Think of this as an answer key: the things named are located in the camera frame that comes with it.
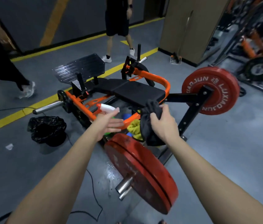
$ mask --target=gray floor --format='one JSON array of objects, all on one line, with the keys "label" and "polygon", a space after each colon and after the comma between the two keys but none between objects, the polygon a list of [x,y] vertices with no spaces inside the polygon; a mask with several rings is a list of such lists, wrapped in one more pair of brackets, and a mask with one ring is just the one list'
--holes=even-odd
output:
[{"label": "gray floor", "polygon": [[[162,22],[158,21],[131,29],[134,43],[141,42],[143,52],[158,47],[161,27]],[[113,62],[106,65],[106,69],[122,63],[128,52],[126,45],[119,42],[119,37],[115,40]],[[0,108],[31,105],[55,94],[58,89],[66,89],[68,86],[59,83],[51,69],[93,52],[102,56],[105,54],[105,42],[106,38],[102,37],[17,62],[17,67],[38,84],[38,94],[30,100],[15,100],[13,95],[16,90],[11,88],[14,85],[0,81],[0,100],[3,101]],[[171,83],[172,93],[180,93],[183,80],[195,68],[185,63],[170,65],[169,58],[157,52],[149,56],[144,64],[150,72],[163,76]],[[109,77],[118,78],[120,73]],[[188,143],[205,159],[263,203],[263,93],[245,85],[243,87],[246,88],[247,95],[239,98],[233,109],[218,116],[199,114],[185,136]],[[169,105],[172,115],[180,121],[188,106]],[[13,112],[0,112],[0,118],[11,113]],[[66,121],[66,132],[71,142],[75,142],[84,131],[74,116],[66,114],[62,108],[46,114],[60,116]],[[33,142],[26,132],[30,117],[32,115],[0,128],[0,216],[13,210],[70,148],[68,140],[56,149]],[[5,146],[10,143],[14,144],[14,148],[9,151]],[[96,197],[104,207],[99,223],[113,224],[124,220],[128,224],[156,224],[162,218],[168,223],[211,223],[175,158],[171,158],[166,167],[178,186],[179,197],[170,213],[164,216],[140,200],[136,194],[130,194],[122,202],[119,201],[114,188],[122,177],[97,145],[88,170],[94,178]],[[88,211],[94,216],[100,212],[93,198],[91,179],[87,173],[73,210]],[[87,215],[73,214],[68,223],[96,222]]]}]

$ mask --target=black padded seat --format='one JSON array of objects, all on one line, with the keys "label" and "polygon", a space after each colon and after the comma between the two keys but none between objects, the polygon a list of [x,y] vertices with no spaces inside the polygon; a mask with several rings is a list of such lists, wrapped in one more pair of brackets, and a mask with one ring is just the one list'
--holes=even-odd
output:
[{"label": "black padded seat", "polygon": [[107,95],[115,95],[137,107],[145,107],[149,99],[160,102],[165,98],[164,90],[124,79],[99,78],[99,84],[95,87],[95,91]]}]

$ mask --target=red weight plate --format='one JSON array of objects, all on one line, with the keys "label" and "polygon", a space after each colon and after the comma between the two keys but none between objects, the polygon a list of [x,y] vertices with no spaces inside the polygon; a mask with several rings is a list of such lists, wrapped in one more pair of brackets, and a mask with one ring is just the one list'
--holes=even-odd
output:
[{"label": "red weight plate", "polygon": [[239,97],[238,80],[219,67],[202,67],[194,71],[183,82],[182,93],[197,93],[204,85],[214,89],[214,92],[200,111],[202,114],[225,113],[235,105]]},{"label": "red weight plate", "polygon": [[[145,181],[141,180],[137,182],[137,187],[133,186],[133,188],[157,211],[167,214],[178,197],[178,188],[163,164],[152,154],[150,150],[125,134],[116,134],[110,141],[107,142],[107,144],[108,143],[111,143],[111,147],[113,148],[123,148],[123,155],[125,156],[124,159],[128,159],[132,162],[134,167],[146,178]],[[131,174],[122,173],[120,168],[118,170],[123,177]],[[153,191],[158,195],[152,193],[152,200],[149,201],[143,192],[138,191],[139,189],[143,190],[145,188],[148,189],[149,192]]]}]

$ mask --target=black handle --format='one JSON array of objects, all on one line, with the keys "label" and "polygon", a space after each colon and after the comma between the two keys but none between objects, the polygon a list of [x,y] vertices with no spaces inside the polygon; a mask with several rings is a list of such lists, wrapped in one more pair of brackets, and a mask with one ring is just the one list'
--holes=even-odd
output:
[{"label": "black handle", "polygon": [[137,61],[141,60],[141,44],[138,44],[138,57],[137,57]]}]

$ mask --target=yellow floor line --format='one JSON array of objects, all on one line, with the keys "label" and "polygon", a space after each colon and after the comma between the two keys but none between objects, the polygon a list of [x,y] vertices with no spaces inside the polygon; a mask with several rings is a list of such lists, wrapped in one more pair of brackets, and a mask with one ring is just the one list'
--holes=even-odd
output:
[{"label": "yellow floor line", "polygon": [[[155,49],[152,49],[152,50],[150,50],[150,51],[148,51],[148,52],[146,52],[146,53],[143,53],[143,54],[141,55],[141,59],[144,58],[145,56],[150,56],[150,55],[156,53],[157,50],[158,50],[158,48],[155,48]],[[119,64],[118,66],[115,66],[115,67],[107,70],[103,75],[101,75],[101,76],[99,76],[99,77],[100,77],[100,78],[104,78],[104,77],[107,77],[107,76],[109,76],[109,75],[111,75],[111,74],[113,74],[113,73],[121,70],[123,64],[124,64],[124,63]],[[0,128],[3,127],[3,126],[8,125],[8,124],[10,124],[10,123],[12,123],[12,122],[15,121],[15,120],[18,120],[18,119],[20,119],[20,118],[22,118],[22,117],[24,117],[24,116],[32,113],[32,111],[33,111],[32,108],[40,108],[40,107],[43,107],[43,106],[45,106],[45,105],[49,105],[50,103],[53,103],[53,102],[55,102],[55,101],[57,101],[57,100],[58,100],[58,96],[57,96],[57,94],[54,94],[53,96],[50,96],[50,97],[48,97],[48,98],[46,98],[46,99],[44,99],[44,100],[42,100],[42,101],[40,101],[40,102],[37,102],[37,103],[29,106],[29,107],[31,107],[31,108],[22,109],[22,110],[20,110],[20,111],[18,111],[18,112],[16,112],[16,113],[13,113],[13,114],[5,117],[5,118],[2,118],[2,119],[0,119]]]},{"label": "yellow floor line", "polygon": [[57,0],[46,25],[46,30],[44,31],[43,38],[39,45],[40,47],[48,46],[52,43],[68,1],[69,0]]},{"label": "yellow floor line", "polygon": [[[143,23],[139,23],[139,24],[130,26],[129,28],[134,28],[134,27],[137,27],[137,26],[142,26],[142,25],[145,25],[145,24],[148,24],[148,23],[151,23],[151,22],[155,22],[155,21],[159,21],[159,20],[162,20],[162,19],[164,19],[164,17],[163,17],[163,18],[157,18],[157,19],[150,20],[150,21],[143,22]],[[94,39],[96,39],[96,38],[103,37],[103,36],[106,36],[106,35],[107,35],[107,34],[101,34],[101,35],[96,35],[96,36],[93,36],[93,37],[85,38],[85,39],[80,40],[80,41],[75,41],[75,42],[68,43],[68,44],[65,44],[65,45],[61,45],[61,46],[58,46],[58,47],[55,47],[55,48],[46,49],[46,50],[44,50],[44,51],[32,53],[32,54],[29,54],[29,55],[26,55],[26,56],[16,57],[16,58],[13,58],[11,61],[12,61],[12,62],[17,62],[17,61],[29,59],[29,58],[32,58],[32,57],[34,57],[34,56],[39,56],[39,55],[42,55],[42,54],[44,54],[44,53],[48,53],[48,52],[52,52],[52,51],[55,51],[55,50],[58,50],[58,49],[66,48],[66,47],[68,47],[68,46],[76,45],[76,44],[79,44],[79,43],[82,43],[82,42],[85,42],[85,41],[94,40]]]}]

